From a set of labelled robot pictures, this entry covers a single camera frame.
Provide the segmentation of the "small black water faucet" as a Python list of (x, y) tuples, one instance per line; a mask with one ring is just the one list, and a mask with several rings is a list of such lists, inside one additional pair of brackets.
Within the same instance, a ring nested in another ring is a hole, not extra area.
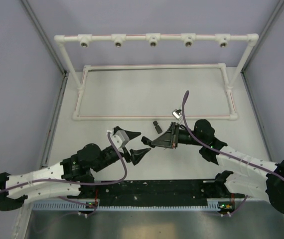
[(157, 134), (161, 134), (162, 133), (162, 129), (161, 129), (160, 125), (158, 124), (158, 122), (155, 120), (152, 123), (153, 123), (153, 126), (154, 126)]

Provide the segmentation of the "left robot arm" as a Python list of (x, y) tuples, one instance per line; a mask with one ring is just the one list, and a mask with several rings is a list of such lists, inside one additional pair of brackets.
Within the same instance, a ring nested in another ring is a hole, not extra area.
[(122, 178), (107, 182), (96, 182), (93, 173), (117, 161), (123, 166), (126, 163), (137, 165), (150, 148), (127, 150), (126, 145), (140, 134), (117, 126), (107, 131), (111, 145), (105, 149), (89, 143), (69, 158), (51, 166), (19, 175), (0, 173), (0, 211), (16, 210), (24, 204), (48, 198), (88, 198), (94, 195), (98, 186), (124, 181), (128, 174), (127, 168), (124, 168)]

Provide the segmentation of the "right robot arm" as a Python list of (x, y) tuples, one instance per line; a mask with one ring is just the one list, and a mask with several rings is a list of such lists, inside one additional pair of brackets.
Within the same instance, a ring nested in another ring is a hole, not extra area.
[(284, 214), (284, 160), (264, 161), (245, 155), (215, 137), (215, 130), (205, 119), (197, 120), (194, 130), (172, 122), (158, 138), (142, 137), (152, 148), (177, 148), (179, 144), (200, 146), (199, 154), (223, 168), (215, 177), (215, 191), (221, 197), (243, 194), (270, 203)]

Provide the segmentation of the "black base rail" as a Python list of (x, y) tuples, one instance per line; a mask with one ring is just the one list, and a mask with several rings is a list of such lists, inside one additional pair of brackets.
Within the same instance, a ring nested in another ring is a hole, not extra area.
[(215, 180), (136, 180), (81, 190), (81, 199), (97, 199), (100, 206), (206, 206), (207, 199), (231, 198)]

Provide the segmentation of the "white PVC pipe frame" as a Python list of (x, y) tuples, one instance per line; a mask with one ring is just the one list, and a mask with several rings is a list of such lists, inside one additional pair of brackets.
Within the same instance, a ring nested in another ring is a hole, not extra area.
[[(161, 34), (161, 33), (146, 33), (146, 34), (111, 34), (111, 35), (92, 35), (92, 34), (78, 34), (78, 35), (56, 35), (54, 37), (58, 45), (62, 57), (67, 65), (68, 71), (73, 77), (77, 89), (78, 96), (75, 105), (75, 110), (72, 115), (74, 121), (85, 120), (168, 120), (168, 116), (83, 116), (80, 114), (81, 103), (85, 95), (85, 86), (89, 72), (92, 71), (115, 71), (115, 70), (159, 70), (159, 69), (219, 69), (222, 74), (224, 82), (224, 92), (229, 106), (229, 113), (227, 115), (204, 116), (207, 120), (237, 120), (238, 112), (236, 110), (235, 101), (233, 98), (232, 88), (239, 76), (244, 65), (247, 63), (254, 47), (256, 46), (259, 35), (256, 33), (246, 35), (231, 35), (226, 33), (221, 34), (195, 34), (195, 33), (181, 33), (181, 34)], [(232, 78), (228, 77), (225, 63), (213, 64), (147, 64), (147, 65), (105, 65), (92, 66), (86, 65), (83, 68), (82, 77), (79, 78), (69, 54), (66, 50), (66, 43), (78, 42), (82, 48), (88, 48), (92, 42), (109, 41), (113, 42), (117, 48), (120, 48), (127, 41), (146, 41), (150, 47), (156, 47), (161, 41), (181, 41), (185, 47), (191, 47), (197, 41), (214, 41), (217, 42), (221, 48), (227, 47), (232, 41), (242, 41), (247, 43), (247, 47), (236, 67)]]

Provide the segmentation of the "left aluminium frame post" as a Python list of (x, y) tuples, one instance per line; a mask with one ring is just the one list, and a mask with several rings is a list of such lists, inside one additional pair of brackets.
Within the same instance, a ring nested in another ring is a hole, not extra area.
[(46, 168), (48, 166), (49, 156), (52, 149), (52, 144), (54, 140), (54, 134), (56, 131), (58, 118), (60, 115), (61, 105), (63, 102), (63, 97), (67, 85), (67, 77), (68, 73), (64, 69), (62, 61), (59, 59), (57, 52), (55, 51), (53, 44), (50, 42), (49, 37), (47, 36), (43, 26), (41, 25), (38, 17), (36, 16), (35, 11), (33, 10), (30, 2), (28, 0), (20, 0), (20, 5), (22, 6), (26, 16), (31, 21), (38, 37), (40, 38), (42, 44), (44, 45), (48, 55), (50, 56), (51, 60), (53, 60), (54, 65), (58, 68), (61, 80), (58, 84), (58, 95), (54, 100), (54, 108), (52, 111), (52, 116), (50, 118), (49, 128), (46, 133), (45, 143), (43, 146), (42, 154), (39, 159), (39, 169)]

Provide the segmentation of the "aluminium frame post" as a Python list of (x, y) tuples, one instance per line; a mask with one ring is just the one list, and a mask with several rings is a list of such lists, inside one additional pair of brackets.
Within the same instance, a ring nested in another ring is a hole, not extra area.
[(243, 72), (270, 159), (284, 160), (284, 0)]
[(20, 0), (20, 5), (22, 6), (26, 16), (31, 21), (38, 37), (40, 38), (42, 44), (44, 45), (48, 55), (50, 56), (51, 60), (53, 60), (54, 65), (58, 68), (61, 80), (58, 84), (58, 95), (54, 100), (54, 108), (52, 111), (52, 116), (50, 118), (49, 128), (46, 133), (45, 143), (43, 146), (42, 154), (39, 159), (39, 169), (46, 168), (48, 166), (49, 156), (52, 149), (52, 144), (54, 140), (54, 134), (56, 131), (58, 118), (60, 115), (61, 105), (63, 102), (63, 97), (67, 85), (67, 77), (68, 73), (64, 69), (62, 61), (59, 59), (57, 52), (55, 51), (53, 44), (50, 42), (49, 37), (47, 36), (43, 26), (41, 25), (38, 17), (36, 16), (35, 11), (33, 10), (30, 2), (28, 0)]

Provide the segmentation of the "right aluminium frame post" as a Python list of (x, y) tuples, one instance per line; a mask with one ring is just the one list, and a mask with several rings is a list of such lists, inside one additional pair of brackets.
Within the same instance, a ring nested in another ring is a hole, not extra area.
[(243, 72), (270, 159), (284, 160), (284, 0)]

